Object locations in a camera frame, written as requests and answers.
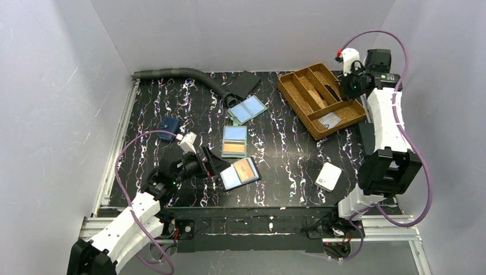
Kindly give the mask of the black card holder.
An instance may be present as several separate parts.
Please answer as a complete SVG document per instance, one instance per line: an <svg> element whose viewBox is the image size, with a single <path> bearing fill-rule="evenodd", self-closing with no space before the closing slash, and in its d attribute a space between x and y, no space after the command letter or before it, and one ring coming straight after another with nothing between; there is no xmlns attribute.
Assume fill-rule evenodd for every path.
<svg viewBox="0 0 486 275"><path fill-rule="evenodd" d="M261 179L261 173L252 157L240 159L232 163L220 173L222 188L225 192Z"/></svg>

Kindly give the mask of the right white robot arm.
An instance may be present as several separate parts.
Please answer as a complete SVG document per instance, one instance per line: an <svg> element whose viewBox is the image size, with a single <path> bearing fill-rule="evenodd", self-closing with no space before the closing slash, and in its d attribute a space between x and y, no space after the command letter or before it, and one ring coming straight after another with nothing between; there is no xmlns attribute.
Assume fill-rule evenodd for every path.
<svg viewBox="0 0 486 275"><path fill-rule="evenodd" d="M358 170L356 187L338 203L339 217L351 221L385 198L403 194L422 167L403 134L401 77L390 73L391 52L374 49L367 56L361 62L357 50L345 48L336 58L343 64L340 96L347 101L365 97L375 139L374 152Z"/></svg>

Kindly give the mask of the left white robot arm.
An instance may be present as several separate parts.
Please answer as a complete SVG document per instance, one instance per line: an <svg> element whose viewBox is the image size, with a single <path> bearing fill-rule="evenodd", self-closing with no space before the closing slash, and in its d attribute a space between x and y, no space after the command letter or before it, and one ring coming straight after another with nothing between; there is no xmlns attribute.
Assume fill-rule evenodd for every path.
<svg viewBox="0 0 486 275"><path fill-rule="evenodd" d="M171 163L161 159L127 208L89 240L79 239L72 246L67 273L118 274L149 242L158 245L157 239L173 227L173 213L162 208L174 197L178 184L219 176L229 167L207 146Z"/></svg>

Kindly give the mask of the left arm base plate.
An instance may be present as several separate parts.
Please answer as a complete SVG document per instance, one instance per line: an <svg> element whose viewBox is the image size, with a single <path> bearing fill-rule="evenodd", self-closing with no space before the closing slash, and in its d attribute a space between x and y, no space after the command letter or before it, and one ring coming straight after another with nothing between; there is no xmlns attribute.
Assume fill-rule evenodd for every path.
<svg viewBox="0 0 486 275"><path fill-rule="evenodd" d="M166 221L160 230L151 235L155 239L193 239L195 232L195 220L193 219L172 219Z"/></svg>

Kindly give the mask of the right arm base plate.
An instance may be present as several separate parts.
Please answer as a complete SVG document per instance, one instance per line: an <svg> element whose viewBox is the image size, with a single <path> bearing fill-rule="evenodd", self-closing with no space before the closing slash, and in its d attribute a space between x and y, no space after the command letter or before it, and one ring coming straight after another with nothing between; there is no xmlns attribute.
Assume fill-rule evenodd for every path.
<svg viewBox="0 0 486 275"><path fill-rule="evenodd" d="M360 237L358 229L362 228L362 221L354 221L353 224L355 226L344 218L336 218L329 215L306 220L301 232L311 239L337 238L347 241L353 237Z"/></svg>

